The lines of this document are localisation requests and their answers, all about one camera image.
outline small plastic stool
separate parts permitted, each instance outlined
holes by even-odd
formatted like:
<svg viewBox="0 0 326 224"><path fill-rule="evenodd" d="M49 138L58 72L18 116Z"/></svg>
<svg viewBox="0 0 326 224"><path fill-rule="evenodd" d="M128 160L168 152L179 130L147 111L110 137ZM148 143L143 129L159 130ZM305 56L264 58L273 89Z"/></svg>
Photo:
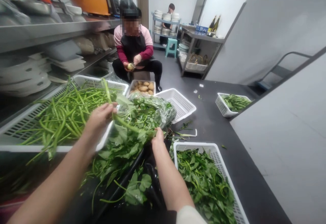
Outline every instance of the small plastic stool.
<svg viewBox="0 0 326 224"><path fill-rule="evenodd" d="M170 50L170 46L174 44L174 49ZM178 41L177 39L172 39L169 38L166 44L166 50L165 50L165 57L167 57L167 55L169 53L173 53L174 54L174 58L177 58L177 47L178 47Z"/></svg>

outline black apron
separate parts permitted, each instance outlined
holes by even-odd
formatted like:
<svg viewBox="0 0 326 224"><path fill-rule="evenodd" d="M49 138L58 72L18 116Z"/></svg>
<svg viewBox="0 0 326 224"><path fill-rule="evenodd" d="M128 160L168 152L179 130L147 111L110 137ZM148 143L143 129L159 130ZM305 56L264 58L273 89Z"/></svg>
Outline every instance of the black apron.
<svg viewBox="0 0 326 224"><path fill-rule="evenodd" d="M129 63L133 63L133 58L146 50L145 37L142 32L138 36L123 35L121 45ZM149 61L142 60L137 66L146 66Z"/></svg>

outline hand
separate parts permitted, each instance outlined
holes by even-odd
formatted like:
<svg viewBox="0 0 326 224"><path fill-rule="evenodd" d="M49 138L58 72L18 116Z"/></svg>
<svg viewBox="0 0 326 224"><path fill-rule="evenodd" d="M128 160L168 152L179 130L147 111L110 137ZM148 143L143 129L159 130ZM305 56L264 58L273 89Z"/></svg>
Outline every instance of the hand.
<svg viewBox="0 0 326 224"><path fill-rule="evenodd" d="M83 134L81 137L86 138L87 141L97 142L102 135L103 129L111 121L112 113L116 114L117 103L105 103L102 106L94 109L90 115Z"/></svg>
<svg viewBox="0 0 326 224"><path fill-rule="evenodd" d="M125 68L125 70L127 71L127 72L132 72L133 71L133 69L128 69L127 67L128 67L128 62L124 62L123 63L123 67Z"/></svg>
<svg viewBox="0 0 326 224"><path fill-rule="evenodd" d="M155 130L156 130L156 136L152 139L152 145L160 144L160 143L164 144L164 135L162 129L157 127Z"/></svg>
<svg viewBox="0 0 326 224"><path fill-rule="evenodd" d="M142 60L142 56L138 54L133 58L133 64L137 66L137 64L140 63L141 60Z"/></svg>

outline shelf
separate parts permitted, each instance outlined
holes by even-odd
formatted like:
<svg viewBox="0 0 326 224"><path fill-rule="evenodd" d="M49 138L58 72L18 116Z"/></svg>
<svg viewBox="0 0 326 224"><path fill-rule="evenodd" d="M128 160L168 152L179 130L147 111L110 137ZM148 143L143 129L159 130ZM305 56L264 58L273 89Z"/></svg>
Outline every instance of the shelf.
<svg viewBox="0 0 326 224"><path fill-rule="evenodd" d="M168 38L172 38L172 39L176 39L177 36L170 36L170 35L162 35L162 34L157 34L157 33L154 33L155 35L159 35L159 36L163 36L163 37L168 37Z"/></svg>
<svg viewBox="0 0 326 224"><path fill-rule="evenodd" d="M180 24L180 21L181 21L181 19L179 19L178 22L171 22L171 21L166 21L166 20L163 20L163 19L159 19L159 18L155 17L155 15L154 15L153 12L152 12L152 16L153 16L153 20L155 20L155 21L163 22L163 23L169 23L169 24L174 24L174 25Z"/></svg>
<svg viewBox="0 0 326 224"><path fill-rule="evenodd" d="M166 47L164 47L163 45L158 44L158 43L153 43L153 46L154 46L154 47L158 47L158 48L166 49Z"/></svg>
<svg viewBox="0 0 326 224"><path fill-rule="evenodd" d="M0 53L104 31L120 24L120 19L114 17L79 17L77 22L0 26Z"/></svg>
<svg viewBox="0 0 326 224"><path fill-rule="evenodd" d="M75 72L67 72L55 65L51 65L52 71L49 72L48 74L63 80L68 80L68 75L74 76L76 74L86 74L92 65L94 65L96 62L103 59L105 56L114 54L115 52L116 52L116 48L110 49L104 53L99 53L97 55L85 56L84 57L84 60L86 61L85 67ZM61 84L52 82L48 88L22 98L8 97L0 94L0 127L2 127L3 125L11 121L18 114L30 108L33 105L32 104L33 102L42 99L42 97L52 92L55 88L57 88L60 85Z"/></svg>

